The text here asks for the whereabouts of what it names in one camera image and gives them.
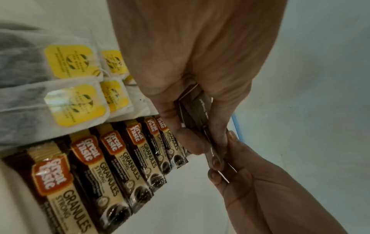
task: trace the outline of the red logo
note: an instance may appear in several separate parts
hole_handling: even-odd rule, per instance
[[[152,135],[156,135],[159,133],[157,124],[155,123],[155,119],[153,117],[148,117],[145,119],[146,125],[148,126],[150,133]]]
[[[101,136],[100,140],[111,155],[116,155],[126,149],[126,145],[117,131]]]
[[[157,123],[158,123],[158,127],[161,131],[165,131],[165,130],[168,129],[166,124],[163,122],[162,117],[159,116],[159,117],[156,118],[156,120],[157,120]]]
[[[145,142],[145,137],[141,133],[141,124],[137,123],[126,128],[128,134],[130,135],[132,142],[135,145],[140,145]]]
[[[95,136],[89,136],[71,144],[74,155],[86,165],[100,161],[104,156]]]
[[[65,155],[33,165],[32,178],[41,196],[53,194],[73,181]]]

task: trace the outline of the skin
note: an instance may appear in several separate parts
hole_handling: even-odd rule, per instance
[[[347,234],[336,219],[286,171],[227,133],[226,165],[214,160],[208,177],[221,193],[238,234]]]
[[[124,61],[174,136],[194,154],[204,137],[182,128],[174,101],[195,82],[214,98],[209,128],[226,126],[278,35],[286,0],[108,0]]]

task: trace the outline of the blue strip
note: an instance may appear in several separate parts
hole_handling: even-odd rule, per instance
[[[240,130],[240,126],[239,126],[239,123],[238,123],[238,119],[236,118],[236,115],[232,114],[231,119],[234,122],[234,126],[235,126],[235,129],[236,129],[236,134],[238,134],[239,140],[241,142],[244,142],[243,134],[242,134],[242,131]]]

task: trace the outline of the white wall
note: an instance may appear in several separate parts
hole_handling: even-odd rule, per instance
[[[370,233],[369,0],[291,0],[236,115],[350,233]]]

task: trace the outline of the yellow tea bag label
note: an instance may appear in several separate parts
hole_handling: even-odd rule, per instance
[[[124,74],[128,72],[126,64],[124,64],[122,54],[120,51],[102,51],[103,57],[107,62],[107,65],[112,73],[115,74]]]
[[[103,116],[106,111],[95,88],[88,84],[51,91],[44,100],[56,122],[64,127]]]
[[[67,79],[100,74],[97,58],[85,45],[49,45],[44,49],[44,54],[57,78]]]
[[[129,104],[129,100],[123,93],[118,81],[103,81],[100,82],[100,86],[111,112],[121,109]]]

